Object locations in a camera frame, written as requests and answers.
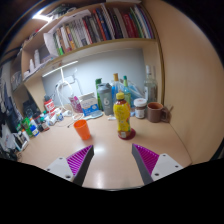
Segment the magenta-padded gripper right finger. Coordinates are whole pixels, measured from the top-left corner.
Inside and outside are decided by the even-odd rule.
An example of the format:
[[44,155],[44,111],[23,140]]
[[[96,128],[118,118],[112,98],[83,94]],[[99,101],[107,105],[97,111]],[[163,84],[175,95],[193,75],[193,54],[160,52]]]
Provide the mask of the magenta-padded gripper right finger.
[[132,144],[132,155],[145,185],[182,169],[182,166],[168,154],[158,155],[137,144]]

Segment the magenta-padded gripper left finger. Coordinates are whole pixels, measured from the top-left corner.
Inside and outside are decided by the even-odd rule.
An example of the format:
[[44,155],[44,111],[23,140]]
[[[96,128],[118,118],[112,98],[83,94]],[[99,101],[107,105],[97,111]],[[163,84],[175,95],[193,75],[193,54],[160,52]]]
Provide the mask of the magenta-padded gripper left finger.
[[67,158],[57,158],[46,168],[46,171],[82,186],[93,156],[94,147],[89,145]]

